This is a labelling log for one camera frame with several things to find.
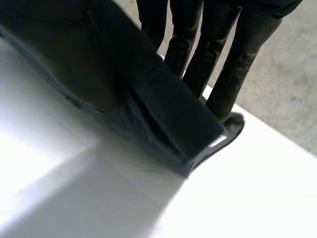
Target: leg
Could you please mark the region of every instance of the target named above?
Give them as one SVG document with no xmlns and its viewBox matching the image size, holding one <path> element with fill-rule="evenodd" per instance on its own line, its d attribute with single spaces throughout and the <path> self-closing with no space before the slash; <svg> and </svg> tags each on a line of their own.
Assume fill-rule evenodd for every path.
<svg viewBox="0 0 317 238">
<path fill-rule="evenodd" d="M 177 76 L 182 77 L 195 41 L 203 0 L 171 0 L 170 7 L 174 31 L 165 64 Z"/>
<path fill-rule="evenodd" d="M 168 0 L 137 0 L 142 31 L 159 49 L 165 35 Z"/>
<path fill-rule="evenodd" d="M 195 97 L 201 97 L 240 10 L 224 1 L 205 1 L 199 43 L 183 78 Z"/>
<path fill-rule="evenodd" d="M 220 76 L 206 106 L 221 120 L 229 116 L 245 77 L 261 46 L 275 32 L 282 19 L 243 9 L 235 37 Z"/>
</svg>

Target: white table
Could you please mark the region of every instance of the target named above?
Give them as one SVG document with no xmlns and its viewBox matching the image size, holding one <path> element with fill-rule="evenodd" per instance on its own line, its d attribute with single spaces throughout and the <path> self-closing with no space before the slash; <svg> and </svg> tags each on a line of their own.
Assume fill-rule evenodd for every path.
<svg viewBox="0 0 317 238">
<path fill-rule="evenodd" d="M 0 237 L 316 238 L 317 159 L 234 110 L 242 134 L 183 181 L 0 38 Z"/>
</svg>

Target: person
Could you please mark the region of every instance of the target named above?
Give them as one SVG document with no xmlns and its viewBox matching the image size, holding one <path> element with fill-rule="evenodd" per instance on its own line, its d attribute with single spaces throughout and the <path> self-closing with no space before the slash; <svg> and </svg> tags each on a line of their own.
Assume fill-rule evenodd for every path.
<svg viewBox="0 0 317 238">
<path fill-rule="evenodd" d="M 141 29 L 158 49 L 166 25 L 167 0 L 137 0 Z M 302 0 L 170 0 L 173 36 L 165 64 L 182 77 L 195 41 L 203 7 L 201 36 L 182 80 L 200 98 L 237 21 L 234 40 L 206 106 L 225 121 L 261 46 L 282 18 Z"/>
<path fill-rule="evenodd" d="M 111 0 L 0 0 L 0 33 L 76 108 L 183 176 L 243 128 L 200 103 Z"/>
</svg>

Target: gray floor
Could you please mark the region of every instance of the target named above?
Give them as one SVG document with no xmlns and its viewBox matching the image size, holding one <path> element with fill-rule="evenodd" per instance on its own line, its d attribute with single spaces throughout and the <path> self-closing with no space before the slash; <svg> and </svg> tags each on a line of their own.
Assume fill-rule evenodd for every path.
<svg viewBox="0 0 317 238">
<path fill-rule="evenodd" d="M 116 1 L 140 25 L 136 1 Z M 284 18 L 262 47 L 237 99 L 238 105 L 314 154 L 317 154 L 316 20 L 315 0 L 303 1 Z M 159 49 L 163 55 L 172 29 L 169 11 L 165 39 Z M 220 73 L 233 35 L 234 29 L 211 76 L 211 87 Z"/>
</svg>

